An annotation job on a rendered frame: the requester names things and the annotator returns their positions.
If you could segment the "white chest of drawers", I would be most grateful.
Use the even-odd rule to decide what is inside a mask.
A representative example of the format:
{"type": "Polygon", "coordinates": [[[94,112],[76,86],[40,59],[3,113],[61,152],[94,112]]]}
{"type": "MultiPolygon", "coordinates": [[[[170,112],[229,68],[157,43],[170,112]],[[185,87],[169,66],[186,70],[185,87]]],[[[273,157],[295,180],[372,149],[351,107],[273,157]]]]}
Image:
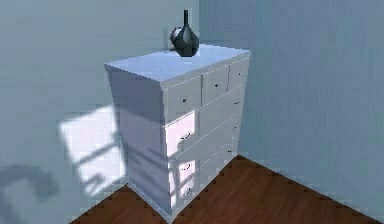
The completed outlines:
{"type": "Polygon", "coordinates": [[[167,222],[237,156],[250,56],[201,45],[105,64],[128,185],[167,222]]]}

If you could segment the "black vase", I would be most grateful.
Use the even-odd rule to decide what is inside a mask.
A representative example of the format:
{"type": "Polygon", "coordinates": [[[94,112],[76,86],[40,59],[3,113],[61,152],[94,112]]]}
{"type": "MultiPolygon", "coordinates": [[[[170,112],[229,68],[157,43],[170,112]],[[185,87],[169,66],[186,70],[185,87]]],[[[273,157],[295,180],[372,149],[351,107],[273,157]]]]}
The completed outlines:
{"type": "Polygon", "coordinates": [[[199,38],[189,25],[189,11],[183,12],[183,26],[175,27],[170,34],[172,50],[181,57],[193,57],[199,49],[199,38]]]}

